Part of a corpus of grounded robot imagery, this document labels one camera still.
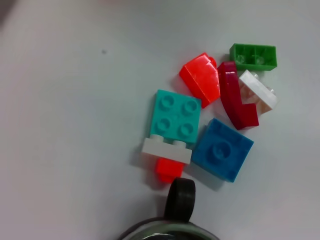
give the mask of green lego brick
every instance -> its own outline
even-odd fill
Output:
[[[271,71],[277,67],[276,47],[235,43],[230,60],[235,61],[237,70]]]

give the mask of black handle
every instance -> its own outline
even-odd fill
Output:
[[[196,201],[196,184],[191,179],[177,177],[171,184],[166,199],[166,220],[189,222]]]

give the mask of teal lego brick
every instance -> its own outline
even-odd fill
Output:
[[[201,100],[165,90],[156,94],[150,135],[193,144],[197,140]]]

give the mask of toy building block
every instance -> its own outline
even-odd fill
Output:
[[[201,99],[202,108],[220,97],[217,63],[205,52],[185,64],[179,75],[193,96]]]
[[[254,142],[214,118],[191,161],[227,182],[234,182]]]
[[[254,103],[259,114],[274,109],[278,103],[273,90],[264,86],[251,72],[246,70],[239,77],[241,98],[246,103]]]
[[[155,172],[161,182],[171,184],[175,178],[181,177],[184,166],[184,163],[160,157],[156,161]]]
[[[240,130],[246,127],[259,126],[256,105],[254,103],[242,103],[235,62],[223,62],[218,67],[218,73],[221,101],[234,127]]]
[[[271,71],[277,67],[275,46],[235,43],[230,48],[230,61],[238,70]]]
[[[169,144],[163,141],[163,136],[152,134],[150,138],[144,139],[141,152],[183,164],[190,164],[192,151],[186,148],[185,142],[175,140],[173,144]]]
[[[200,111],[200,99],[158,90],[150,135],[193,144],[197,140]]]

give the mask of red lego brick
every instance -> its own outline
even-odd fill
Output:
[[[193,96],[201,99],[202,108],[220,97],[217,63],[205,52],[185,64],[179,75]]]
[[[236,129],[259,126],[257,107],[254,103],[241,101],[236,63],[223,62],[218,67],[220,94],[226,114]]]
[[[157,159],[155,172],[161,182],[171,184],[175,178],[181,177],[184,166],[182,162],[160,157]]]

